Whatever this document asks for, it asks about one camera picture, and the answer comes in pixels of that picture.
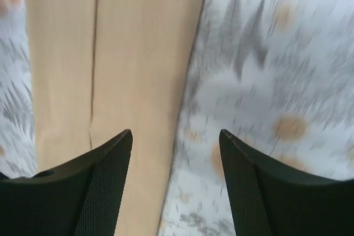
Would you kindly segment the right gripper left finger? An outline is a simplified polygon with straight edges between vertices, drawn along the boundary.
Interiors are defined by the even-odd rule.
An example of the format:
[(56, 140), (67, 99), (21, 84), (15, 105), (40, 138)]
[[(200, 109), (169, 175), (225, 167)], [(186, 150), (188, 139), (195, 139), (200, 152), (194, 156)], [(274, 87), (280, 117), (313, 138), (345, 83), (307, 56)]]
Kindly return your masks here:
[(1, 235), (114, 235), (132, 143), (126, 129), (31, 178), (1, 174)]

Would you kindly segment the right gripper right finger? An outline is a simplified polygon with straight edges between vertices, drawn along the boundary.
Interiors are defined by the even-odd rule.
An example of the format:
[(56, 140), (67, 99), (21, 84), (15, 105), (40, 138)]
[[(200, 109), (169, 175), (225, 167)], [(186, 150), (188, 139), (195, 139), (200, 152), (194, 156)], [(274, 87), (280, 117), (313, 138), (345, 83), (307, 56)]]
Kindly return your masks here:
[(225, 129), (219, 145), (236, 235), (353, 235), (353, 180), (297, 170)]

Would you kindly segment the beige t shirt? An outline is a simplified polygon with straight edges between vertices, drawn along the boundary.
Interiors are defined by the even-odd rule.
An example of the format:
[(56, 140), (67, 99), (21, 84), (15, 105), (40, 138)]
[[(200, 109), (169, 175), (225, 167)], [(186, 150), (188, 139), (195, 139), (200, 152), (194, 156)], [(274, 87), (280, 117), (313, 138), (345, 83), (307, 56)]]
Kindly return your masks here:
[(117, 235), (156, 235), (203, 0), (25, 0), (39, 170), (125, 129)]

